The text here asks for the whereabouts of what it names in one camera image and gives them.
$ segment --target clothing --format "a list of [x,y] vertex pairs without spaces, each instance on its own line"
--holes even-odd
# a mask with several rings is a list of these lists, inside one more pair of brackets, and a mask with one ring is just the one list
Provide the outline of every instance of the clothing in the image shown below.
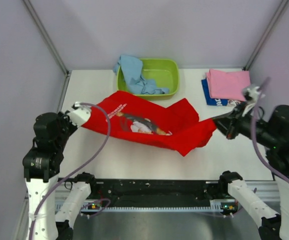
[[211,105],[211,106],[227,106],[228,105],[228,99],[219,99],[219,98],[214,99],[210,97],[207,79],[201,80],[201,84],[202,84],[203,93],[204,93],[204,97],[205,97],[205,101],[207,105]]
[[128,113],[124,113],[123,116],[127,119],[130,119],[133,122],[142,123],[143,125],[147,126],[150,129],[150,131],[152,131],[152,132],[157,132],[157,128],[158,128],[157,125],[155,125],[154,123],[152,123],[148,119],[138,117],[138,116],[132,116]]
[[[98,106],[110,118],[110,136],[176,150],[182,156],[205,146],[216,130],[211,118],[199,121],[198,113],[185,98],[164,108],[128,92],[117,91]],[[95,107],[91,110],[92,115],[83,127],[107,134],[105,116]],[[139,133],[139,129],[149,129],[152,134]]]
[[245,101],[242,90],[251,84],[249,71],[224,72],[210,69],[206,79],[212,99]]
[[125,84],[133,94],[168,94],[169,88],[157,87],[154,79],[145,79],[142,75],[143,62],[128,55],[121,55],[113,71],[118,73],[121,67]]
[[149,127],[138,121],[134,121],[130,128],[131,131],[134,133],[139,133],[139,131],[141,131],[142,133],[152,133]]

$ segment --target white wall panel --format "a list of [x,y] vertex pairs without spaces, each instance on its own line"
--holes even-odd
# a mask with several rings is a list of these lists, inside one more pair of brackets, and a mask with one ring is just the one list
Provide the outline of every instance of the white wall panel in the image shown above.
[[35,118],[56,110],[63,82],[22,2],[0,0],[0,240],[11,239],[18,222]]
[[280,0],[31,0],[69,69],[121,54],[181,67],[243,67]]
[[289,7],[250,70],[251,81],[261,84],[271,77],[261,105],[269,117],[277,105],[289,105]]

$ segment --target robotic arm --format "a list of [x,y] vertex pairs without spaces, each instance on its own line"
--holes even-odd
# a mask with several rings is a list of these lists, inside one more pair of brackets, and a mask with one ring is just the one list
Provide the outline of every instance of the robotic arm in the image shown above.
[[32,240],[70,240],[73,226],[86,198],[91,193],[94,176],[88,173],[77,175],[72,190],[61,210],[55,215],[55,192],[47,192],[58,182],[63,151],[69,137],[91,116],[89,108],[77,102],[74,110],[65,113],[48,112],[39,115],[33,126],[35,138],[32,148],[24,157],[25,183],[29,198],[29,239],[30,226],[38,204],[43,198],[32,230]]
[[[251,96],[253,100],[252,93],[256,91],[250,89],[246,99]],[[232,112],[213,118],[227,139],[234,139],[238,134],[251,138],[250,103],[249,99]],[[36,137],[22,162],[29,197],[27,240],[71,240],[75,220],[95,184],[93,175],[77,175],[68,198],[60,211],[54,214],[55,192],[49,196],[48,193],[58,182],[64,148],[69,137],[91,116],[91,110],[78,102],[72,108],[72,111],[65,113],[44,113],[36,118],[33,127]],[[289,178],[289,106],[277,106],[268,122],[258,120],[256,138],[259,144],[267,148],[269,164]],[[281,215],[262,202],[236,172],[227,171],[220,176],[218,191],[231,195],[241,203],[255,221],[262,240],[289,240],[289,184],[277,176],[275,180],[280,192]],[[36,213],[42,199],[45,201]]]
[[[238,134],[251,138],[252,116],[246,114],[250,110],[249,104],[243,102],[232,112],[213,118],[227,139],[234,139]],[[277,106],[268,122],[258,120],[256,138],[266,147],[269,164],[289,178],[289,106]],[[231,195],[246,209],[255,221],[262,240],[289,240],[289,184],[277,176],[275,181],[280,192],[281,216],[262,202],[236,172],[224,172],[218,186],[219,191]]]

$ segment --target red t-shirt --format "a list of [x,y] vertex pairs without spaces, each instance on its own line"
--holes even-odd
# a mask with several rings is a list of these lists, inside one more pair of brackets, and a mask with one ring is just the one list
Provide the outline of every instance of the red t-shirt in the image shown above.
[[[178,151],[182,156],[205,146],[216,126],[212,119],[199,121],[187,99],[164,108],[125,91],[117,91],[98,104],[111,123],[110,136]],[[107,120],[97,108],[83,127],[107,134]]]

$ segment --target purple cable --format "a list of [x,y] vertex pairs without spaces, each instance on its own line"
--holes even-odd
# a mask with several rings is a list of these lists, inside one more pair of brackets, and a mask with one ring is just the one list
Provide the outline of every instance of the purple cable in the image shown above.
[[[82,164],[80,167],[78,167],[76,170],[74,170],[73,172],[69,173],[66,177],[64,177],[63,179],[61,179],[57,184],[55,184],[44,196],[44,198],[41,200],[41,202],[38,204],[38,206],[36,207],[36,210],[34,211],[34,216],[37,217],[41,206],[44,204],[44,202],[46,201],[46,199],[50,196],[50,194],[56,190],[57,187],[59,187],[63,182],[65,182],[68,178],[70,178],[72,175],[76,174],[77,172],[79,172],[82,168],[84,168],[86,165],[88,165],[93,159],[96,158],[96,156],[101,152],[101,150],[104,148],[104,146],[106,145],[108,138],[110,136],[110,132],[111,132],[111,123],[110,123],[110,119],[106,113],[105,110],[103,110],[101,107],[91,104],[91,103],[86,103],[86,102],[82,102],[80,103],[82,106],[89,106],[89,107],[95,107],[97,109],[99,109],[106,117],[107,120],[107,124],[108,124],[108,131],[107,134],[105,136],[105,139],[102,143],[102,145],[99,147],[99,149],[95,152],[95,154],[88,160],[86,161],[84,164]],[[34,234],[34,228],[35,228],[35,223],[36,220],[33,219],[30,225],[30,230],[29,230],[29,240],[33,239],[33,234]]]
[[[266,90],[267,85],[270,82],[270,78],[267,77],[264,81],[264,83],[262,84],[262,86],[259,88],[260,89],[260,96],[262,95],[262,93]],[[285,175],[283,175],[281,172],[277,171],[276,169],[274,169],[272,166],[270,166],[266,160],[263,158],[263,156],[261,155],[258,145],[257,145],[257,130],[256,130],[256,122],[257,122],[257,115],[258,115],[258,109],[259,109],[259,103],[260,103],[260,97],[257,100],[254,108],[253,108],[253,116],[251,119],[251,140],[252,140],[252,144],[255,150],[256,155],[258,156],[258,158],[260,159],[260,161],[263,163],[263,165],[269,169],[272,173],[274,173],[275,175],[277,175],[279,178],[281,178],[282,180],[286,181],[289,184],[289,178],[287,178]]]

